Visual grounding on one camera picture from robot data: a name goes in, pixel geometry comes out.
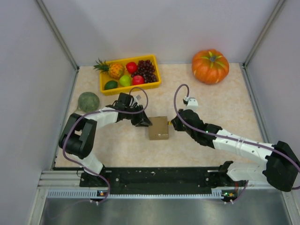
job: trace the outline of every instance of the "robotic arm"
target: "robotic arm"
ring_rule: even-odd
[[[131,120],[131,124],[136,127],[148,127],[152,125],[145,112],[138,114],[118,112],[122,111],[134,113],[141,111],[143,106],[138,105],[139,99],[140,96],[133,97],[129,94],[120,93],[118,100],[116,100],[112,105],[107,105],[103,109],[99,110],[103,111],[102,113],[94,113],[85,116],[85,118],[82,119],[75,127],[75,130],[72,131],[66,145],[66,153],[70,154],[74,160],[81,163],[84,167],[89,168],[97,174],[100,174],[104,165],[97,159],[92,151],[96,129],[111,123],[117,123],[123,119]],[[80,115],[76,113],[70,115],[62,135],[60,136],[60,148],[63,147],[68,133],[79,118]]]
[[[147,127],[152,125],[145,112],[138,114],[122,113],[134,113],[142,110],[143,106],[138,105],[138,100],[138,97],[120,93],[117,101],[115,101],[112,105],[108,105],[99,110],[102,113],[86,116],[78,123],[75,130],[72,131],[66,144],[66,152],[70,154],[73,159],[80,162],[84,167],[100,174],[104,165],[98,161],[95,154],[92,152],[96,129],[104,127],[107,124],[119,122],[123,119],[131,120],[131,124],[136,127]],[[176,131],[187,132],[191,138],[200,145],[214,149],[226,150],[239,156],[246,157],[254,162],[240,163],[227,161],[221,165],[217,171],[220,177],[225,175],[226,177],[230,177],[233,181],[264,181],[281,191],[291,191],[298,171],[288,160],[271,150],[247,144],[247,142],[253,141],[234,135],[222,129],[220,126],[204,123],[199,118],[198,114],[194,112],[198,107],[198,102],[195,98],[185,97],[183,102],[186,105],[186,108],[180,109],[179,115],[187,124],[205,131],[206,133],[213,133],[225,137],[228,136],[235,138],[238,141],[194,131],[193,129],[185,126],[178,116],[172,120],[172,124]],[[61,148],[64,145],[71,127],[79,118],[80,115],[75,113],[69,117],[59,140],[59,146]],[[291,158],[297,165],[300,165],[299,160],[289,145],[284,142],[279,141],[277,144],[257,142],[257,144],[278,150]]]
[[[219,173],[226,173],[233,181],[263,181],[268,182],[273,187],[281,191],[291,191],[294,181],[298,175],[298,171],[288,160],[272,152],[271,150],[244,143],[255,142],[244,137],[234,135],[233,133],[222,129],[220,126],[203,123],[198,114],[194,112],[194,110],[198,107],[198,102],[195,100],[195,98],[185,97],[183,99],[183,103],[186,105],[186,109],[179,109],[179,114],[187,124],[203,130],[206,133],[232,137],[239,141],[237,142],[227,138],[216,137],[197,132],[185,126],[178,116],[171,121],[175,130],[187,132],[191,138],[193,138],[200,145],[219,150],[226,150],[255,162],[241,163],[227,161],[219,167]],[[300,165],[299,160],[287,143],[281,141],[279,141],[277,144],[256,143],[278,150],[291,158],[297,165]]]

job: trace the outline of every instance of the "yellow plastic basket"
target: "yellow plastic basket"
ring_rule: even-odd
[[[128,87],[122,87],[120,85],[119,80],[111,78],[107,73],[101,73],[100,72],[100,91],[104,95],[116,95],[120,94],[121,92],[129,92],[133,87],[140,87],[143,89],[152,89],[152,88],[157,88],[161,84],[161,78],[158,70],[158,63],[156,62],[155,55],[144,55],[144,56],[138,56],[138,57],[133,57],[133,58],[126,58],[122,60],[113,60],[113,61],[108,61],[107,63],[112,63],[112,62],[118,62],[121,63],[125,67],[125,73],[124,75],[129,75],[130,73],[126,70],[126,64],[129,62],[135,62],[138,64],[140,60],[150,60],[152,62],[152,65],[155,68],[154,74],[157,77],[157,82],[153,83],[144,83],[144,84],[139,84],[139,85],[133,85],[133,86],[128,86]],[[118,82],[118,87],[114,89],[109,89],[109,90],[104,90],[104,86],[108,81],[117,81]]]

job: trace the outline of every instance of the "pineapple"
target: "pineapple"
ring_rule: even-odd
[[[101,70],[101,72],[108,72],[108,75],[115,79],[120,79],[121,76],[124,75],[124,66],[120,63],[113,62],[111,64],[107,64],[105,61],[102,62],[99,60],[97,65],[94,65],[94,69]]]

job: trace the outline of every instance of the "marble-pattern surface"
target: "marble-pattern surface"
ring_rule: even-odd
[[[190,96],[198,100],[197,113],[206,123],[220,125],[237,135],[261,142],[260,132],[238,63],[230,64],[229,75],[220,83],[206,85],[197,81],[191,64],[159,65],[162,83],[159,88],[146,90],[149,95],[148,117],[175,117],[173,96],[177,87],[186,83]],[[104,96],[99,90],[98,72],[93,67],[81,67],[73,93],[69,115],[77,108],[81,93],[92,91],[100,98],[100,107],[112,104],[118,95]],[[141,91],[140,103],[146,98]],[[178,108],[183,107],[186,89],[179,91]],[[227,160],[249,162],[235,154],[197,144],[184,132],[169,126],[169,140],[150,141],[147,128],[133,127],[128,120],[97,130],[93,151],[105,166],[218,166]],[[59,150],[56,167],[77,166],[67,161]]]

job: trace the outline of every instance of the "green apple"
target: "green apple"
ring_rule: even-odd
[[[130,76],[128,75],[123,75],[121,78],[120,78],[120,84],[123,86],[123,87],[128,87],[131,85],[131,78]]]

